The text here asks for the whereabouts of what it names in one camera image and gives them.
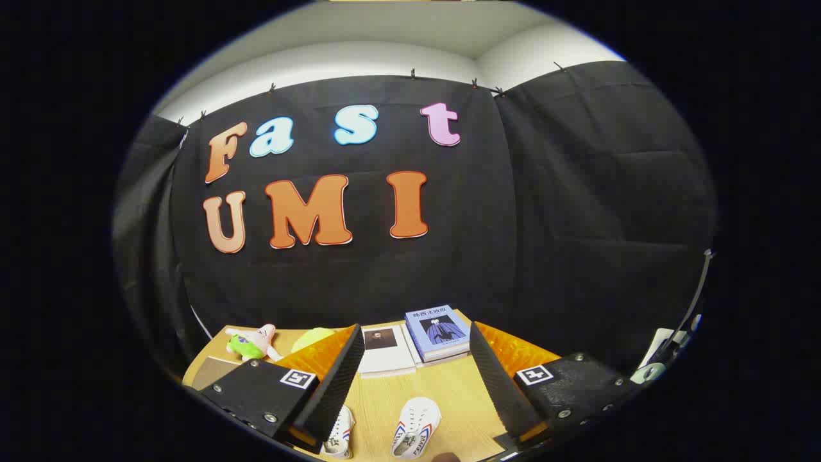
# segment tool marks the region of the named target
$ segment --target white ceiling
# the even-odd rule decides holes
[[[222,71],[286,49],[380,41],[478,59],[499,42],[551,21],[555,19],[517,2],[314,2],[219,50],[185,76],[155,110]]]

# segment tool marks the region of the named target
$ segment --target light blue letter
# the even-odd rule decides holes
[[[361,145],[376,136],[376,120],[379,111],[374,106],[348,106],[337,113],[335,119],[342,127],[333,133],[334,139],[341,145]]]
[[[294,121],[288,117],[277,117],[263,123],[257,129],[257,138],[251,143],[251,156],[263,157],[268,154],[282,154],[293,146],[291,129]]]

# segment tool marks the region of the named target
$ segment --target cable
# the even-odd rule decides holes
[[[679,323],[678,327],[672,332],[672,334],[670,334],[669,337],[667,337],[666,340],[664,340],[664,343],[662,344],[662,346],[658,347],[656,352],[653,353],[654,357],[660,357],[664,353],[664,351],[667,349],[667,347],[670,346],[670,343],[672,343],[672,341],[673,341],[672,339],[673,339],[673,337],[676,336],[676,333],[679,330],[681,330],[681,328],[684,326],[684,324],[687,322],[687,320],[690,319],[690,316],[693,315],[693,310],[695,309],[695,305],[696,305],[696,303],[698,303],[699,297],[701,296],[701,289],[704,287],[704,280],[707,279],[707,269],[710,266],[710,260],[712,260],[714,256],[715,256],[715,254],[710,249],[707,249],[707,250],[704,251],[704,266],[701,268],[701,278],[699,279],[699,287],[695,290],[695,295],[693,296],[693,300],[692,300],[692,302],[690,302],[690,308],[687,310],[687,314],[684,315],[684,319],[681,320],[681,323]]]

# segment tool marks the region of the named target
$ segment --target white book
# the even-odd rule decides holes
[[[362,378],[388,377],[416,372],[416,363],[400,326],[362,330],[365,353],[360,361]]]
[[[468,354],[468,352],[465,351],[463,353],[454,353],[452,356],[448,356],[446,358],[440,358],[433,361],[424,362],[422,361],[422,358],[419,356],[419,352],[416,351],[413,339],[411,338],[411,333],[408,331],[408,326],[405,323],[402,323],[401,328],[402,334],[405,336],[405,342],[408,344],[410,355],[413,357],[413,361],[416,364],[417,368],[433,366],[434,364],[446,363],[447,361],[451,361],[453,359],[465,358]]]

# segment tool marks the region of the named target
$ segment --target book cover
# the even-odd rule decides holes
[[[408,312],[405,322],[424,362],[468,349],[468,326],[448,305]]]
[[[416,371],[411,348],[400,326],[363,329],[365,354],[359,367],[362,378],[386,377]]]

